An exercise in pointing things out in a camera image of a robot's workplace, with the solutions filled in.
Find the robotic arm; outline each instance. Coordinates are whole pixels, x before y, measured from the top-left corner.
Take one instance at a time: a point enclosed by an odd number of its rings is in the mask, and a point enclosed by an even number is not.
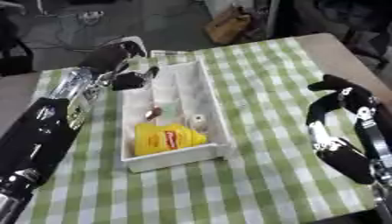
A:
[[[106,87],[141,88],[155,78],[125,73],[128,58],[145,56],[132,41],[106,45],[90,54],[47,96],[37,99],[0,139],[0,224],[14,223],[33,191],[54,173]]]
[[[309,107],[306,125],[316,155],[353,181],[371,185],[375,209],[385,223],[392,223],[392,115],[364,87],[333,75],[325,75],[308,88],[335,91]],[[326,113],[340,108],[356,114],[354,130],[364,153],[326,131]]]

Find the checkered tablecloth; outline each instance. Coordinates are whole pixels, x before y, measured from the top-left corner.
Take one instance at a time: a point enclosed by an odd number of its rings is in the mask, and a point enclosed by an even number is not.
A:
[[[120,161],[121,99],[108,91],[19,221],[304,223],[373,205],[366,187],[312,153],[306,110],[325,93],[314,94],[306,86],[319,81],[322,72],[294,38],[140,59],[132,66],[197,58],[206,62],[238,155],[130,173]],[[67,71],[43,72],[34,97]],[[336,136],[354,136],[343,111],[329,115],[327,123]]]

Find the floor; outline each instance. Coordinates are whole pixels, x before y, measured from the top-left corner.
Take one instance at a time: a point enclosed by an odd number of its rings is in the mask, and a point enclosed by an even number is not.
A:
[[[83,6],[44,0],[44,6],[47,17],[39,15],[34,1],[27,5],[27,15],[11,17],[24,42],[34,49],[37,71],[74,66],[88,50],[121,36],[141,37],[147,50],[214,46],[202,29],[211,19],[207,8],[195,0],[117,0]],[[83,11],[104,11],[104,16],[97,24],[85,26],[78,19]]]

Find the yellow bottle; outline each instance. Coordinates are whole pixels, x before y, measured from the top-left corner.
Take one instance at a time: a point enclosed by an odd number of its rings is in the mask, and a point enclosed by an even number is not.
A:
[[[156,126],[142,122],[135,127],[135,156],[204,144],[207,137],[181,124]]]

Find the white tray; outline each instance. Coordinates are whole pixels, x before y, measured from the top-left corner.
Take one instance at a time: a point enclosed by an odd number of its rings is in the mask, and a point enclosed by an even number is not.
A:
[[[122,91],[122,161],[133,172],[144,172],[212,158],[229,157],[235,149],[212,82],[202,62],[161,66],[157,78],[142,89]],[[208,142],[194,147],[136,157],[133,155],[135,125],[145,122],[153,106],[176,106],[172,119],[158,117],[159,125],[183,123],[188,116],[203,114],[207,119]]]

